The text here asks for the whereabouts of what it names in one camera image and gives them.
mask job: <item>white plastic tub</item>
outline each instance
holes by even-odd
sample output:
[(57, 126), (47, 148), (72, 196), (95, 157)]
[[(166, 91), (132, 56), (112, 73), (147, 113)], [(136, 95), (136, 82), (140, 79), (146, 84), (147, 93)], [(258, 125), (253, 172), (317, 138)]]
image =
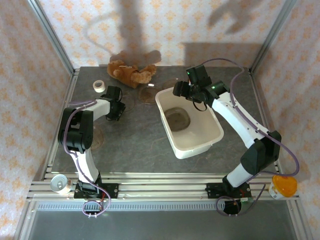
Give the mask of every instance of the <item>white plastic tub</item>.
[[(155, 96), (161, 120), (169, 138), (171, 147), (178, 159), (189, 158), (209, 150), (224, 136), (215, 113), (208, 107), (206, 111), (198, 111), (191, 101), (173, 95), (173, 87), (158, 92)], [(190, 125), (181, 131), (172, 132), (165, 117), (165, 111), (171, 108), (183, 108), (190, 117)]]

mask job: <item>floral wall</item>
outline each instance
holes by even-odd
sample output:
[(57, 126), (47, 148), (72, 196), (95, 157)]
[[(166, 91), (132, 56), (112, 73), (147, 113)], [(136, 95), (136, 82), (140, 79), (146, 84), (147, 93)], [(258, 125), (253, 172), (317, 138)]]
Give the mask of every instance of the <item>floral wall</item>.
[(110, 59), (137, 65), (194, 65), (214, 57), (250, 67), (285, 2), (39, 1), (75, 68), (107, 64)]
[[(298, 0), (255, 79), (272, 129), (300, 162), (298, 191), (314, 239), (320, 239), (320, 3)], [(295, 169), (284, 151), (286, 173)]]
[(0, 239), (11, 239), (70, 76), (26, 0), (0, 1), (0, 43)]

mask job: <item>teddy bear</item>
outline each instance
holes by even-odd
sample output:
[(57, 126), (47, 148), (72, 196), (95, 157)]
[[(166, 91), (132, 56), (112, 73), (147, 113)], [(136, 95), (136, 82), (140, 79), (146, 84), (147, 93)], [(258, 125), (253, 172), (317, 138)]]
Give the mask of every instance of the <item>teddy bear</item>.
[(114, 79), (135, 89), (139, 84), (149, 83), (157, 68), (152, 64), (139, 71), (136, 65), (126, 66), (123, 61), (115, 60), (108, 64), (106, 71)]

